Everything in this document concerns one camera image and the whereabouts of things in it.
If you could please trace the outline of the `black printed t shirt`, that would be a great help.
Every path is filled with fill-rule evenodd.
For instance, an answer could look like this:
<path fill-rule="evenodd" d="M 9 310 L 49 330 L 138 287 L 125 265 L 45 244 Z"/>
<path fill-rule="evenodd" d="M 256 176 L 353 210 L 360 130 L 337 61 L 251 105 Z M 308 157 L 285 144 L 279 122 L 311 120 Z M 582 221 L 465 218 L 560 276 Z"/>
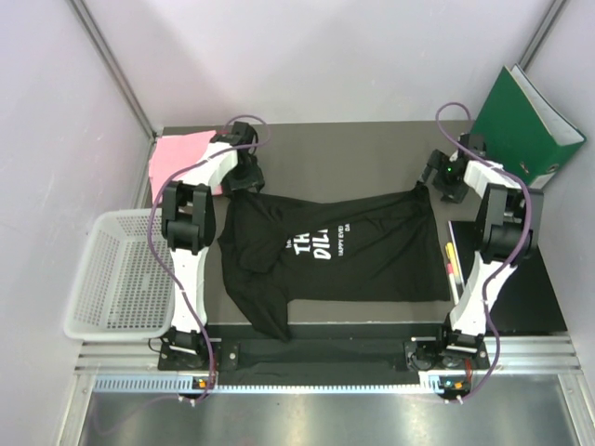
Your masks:
<path fill-rule="evenodd" d="M 218 245 L 227 295 L 256 331 L 283 342 L 293 300 L 450 298 L 424 185 L 337 203 L 240 191 Z"/>

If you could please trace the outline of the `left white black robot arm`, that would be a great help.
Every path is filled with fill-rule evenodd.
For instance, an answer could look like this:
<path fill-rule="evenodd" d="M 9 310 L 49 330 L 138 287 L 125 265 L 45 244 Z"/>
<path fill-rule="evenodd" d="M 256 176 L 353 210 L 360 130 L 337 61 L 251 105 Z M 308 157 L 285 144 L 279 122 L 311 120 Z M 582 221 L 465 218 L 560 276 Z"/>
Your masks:
<path fill-rule="evenodd" d="M 171 327 L 161 337 L 160 371 L 211 368 L 205 327 L 205 261 L 216 235 L 213 195 L 259 192 L 265 185 L 256 156 L 258 132 L 249 123 L 227 124 L 209 139 L 200 166 L 166 182 L 161 232 L 173 265 L 175 304 Z"/>

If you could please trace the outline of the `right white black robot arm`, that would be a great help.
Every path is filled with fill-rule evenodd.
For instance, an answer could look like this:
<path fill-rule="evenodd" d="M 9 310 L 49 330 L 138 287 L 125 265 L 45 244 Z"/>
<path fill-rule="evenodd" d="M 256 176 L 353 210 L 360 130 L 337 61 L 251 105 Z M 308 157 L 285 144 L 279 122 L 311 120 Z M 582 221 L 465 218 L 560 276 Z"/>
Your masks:
<path fill-rule="evenodd" d="M 486 333 L 496 330 L 491 311 L 501 288 L 537 248 L 542 192 L 488 160 L 482 136 L 465 133 L 455 145 L 452 155 L 433 151 L 416 183 L 432 183 L 451 203 L 460 203 L 470 190 L 480 197 L 473 263 L 464 283 L 452 287 L 455 305 L 437 338 L 412 342 L 406 361 L 416 372 L 460 367 L 481 357 Z"/>

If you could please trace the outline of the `yellow marker pen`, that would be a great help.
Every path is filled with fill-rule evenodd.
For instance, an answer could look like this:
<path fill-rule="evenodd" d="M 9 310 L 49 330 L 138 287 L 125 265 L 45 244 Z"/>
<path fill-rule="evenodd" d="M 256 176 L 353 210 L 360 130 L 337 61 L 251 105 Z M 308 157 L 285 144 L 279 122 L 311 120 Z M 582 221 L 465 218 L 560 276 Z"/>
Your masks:
<path fill-rule="evenodd" d="M 456 257 L 455 248 L 454 248 L 454 246 L 453 246 L 452 243 L 447 243 L 445 245 L 445 252 L 447 254 L 447 257 L 449 259 L 449 262 L 454 267 L 457 264 L 457 257 Z"/>

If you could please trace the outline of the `folded pink t shirt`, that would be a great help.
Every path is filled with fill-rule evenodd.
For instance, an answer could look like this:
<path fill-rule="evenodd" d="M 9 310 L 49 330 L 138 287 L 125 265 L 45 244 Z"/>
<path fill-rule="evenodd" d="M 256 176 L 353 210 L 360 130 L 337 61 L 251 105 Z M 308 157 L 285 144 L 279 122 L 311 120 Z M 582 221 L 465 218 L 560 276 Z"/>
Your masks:
<path fill-rule="evenodd" d="M 156 202 L 157 192 L 172 173 L 202 159 L 210 139 L 215 135 L 215 130 L 207 130 L 188 135 L 161 136 L 157 139 L 148 162 L 153 203 Z"/>

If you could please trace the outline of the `pink white marker pen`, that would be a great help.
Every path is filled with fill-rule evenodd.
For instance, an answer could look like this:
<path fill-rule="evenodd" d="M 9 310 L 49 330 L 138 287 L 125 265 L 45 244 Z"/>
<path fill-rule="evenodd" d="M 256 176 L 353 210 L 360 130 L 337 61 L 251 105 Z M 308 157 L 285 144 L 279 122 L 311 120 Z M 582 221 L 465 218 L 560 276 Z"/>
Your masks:
<path fill-rule="evenodd" d="M 447 264 L 447 277 L 450 285 L 453 302 L 455 305 L 457 305 L 459 303 L 460 295 L 457 288 L 456 275 L 451 263 Z"/>

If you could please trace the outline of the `black notebook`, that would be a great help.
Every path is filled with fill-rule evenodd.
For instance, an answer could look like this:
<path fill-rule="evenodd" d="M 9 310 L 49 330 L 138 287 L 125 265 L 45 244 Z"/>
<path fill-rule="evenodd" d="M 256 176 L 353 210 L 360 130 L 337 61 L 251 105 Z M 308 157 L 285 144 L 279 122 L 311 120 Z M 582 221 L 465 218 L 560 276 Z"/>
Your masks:
<path fill-rule="evenodd" d="M 470 276 L 474 260 L 474 223 L 448 222 L 464 279 Z M 547 335 L 567 330 L 540 251 L 524 260 L 507 279 L 491 310 L 496 329 L 505 335 Z"/>

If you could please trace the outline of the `white plastic basket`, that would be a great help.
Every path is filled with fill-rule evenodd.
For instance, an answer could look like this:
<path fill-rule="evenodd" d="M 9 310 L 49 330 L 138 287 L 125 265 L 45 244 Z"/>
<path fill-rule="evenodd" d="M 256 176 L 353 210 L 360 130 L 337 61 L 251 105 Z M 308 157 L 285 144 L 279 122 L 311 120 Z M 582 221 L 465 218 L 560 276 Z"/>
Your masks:
<path fill-rule="evenodd" d="M 84 342 L 141 341 L 171 326 L 173 263 L 161 212 L 108 212 L 95 222 L 76 273 L 63 332 Z"/>

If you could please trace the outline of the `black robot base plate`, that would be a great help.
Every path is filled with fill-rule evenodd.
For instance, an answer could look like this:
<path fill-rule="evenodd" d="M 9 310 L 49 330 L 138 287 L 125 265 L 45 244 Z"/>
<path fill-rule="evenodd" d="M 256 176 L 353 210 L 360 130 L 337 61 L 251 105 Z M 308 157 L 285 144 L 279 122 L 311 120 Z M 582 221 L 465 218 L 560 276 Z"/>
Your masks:
<path fill-rule="evenodd" d="M 438 323 L 293 324 L 281 341 L 246 324 L 214 324 L 196 353 L 161 337 L 161 371 L 205 372 L 209 349 L 220 386 L 367 386 L 412 384 L 419 373 L 448 371 L 469 376 L 489 366 L 486 350 L 473 359 L 438 348 Z"/>

